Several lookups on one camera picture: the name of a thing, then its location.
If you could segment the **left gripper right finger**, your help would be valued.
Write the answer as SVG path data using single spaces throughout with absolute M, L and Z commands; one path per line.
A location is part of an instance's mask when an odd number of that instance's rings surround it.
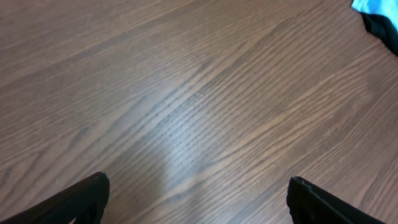
M 292 177 L 287 206 L 294 224 L 384 224 L 302 177 Z

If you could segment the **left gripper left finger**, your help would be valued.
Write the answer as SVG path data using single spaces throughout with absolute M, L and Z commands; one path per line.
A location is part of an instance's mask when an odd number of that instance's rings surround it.
M 109 193 L 110 181 L 107 175 L 104 172 L 96 172 L 1 223 L 100 224 Z

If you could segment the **light blue t-shirt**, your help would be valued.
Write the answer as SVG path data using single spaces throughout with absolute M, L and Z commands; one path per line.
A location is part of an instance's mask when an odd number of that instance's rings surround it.
M 384 16 L 397 29 L 398 0 L 354 0 L 351 7 L 365 14 Z

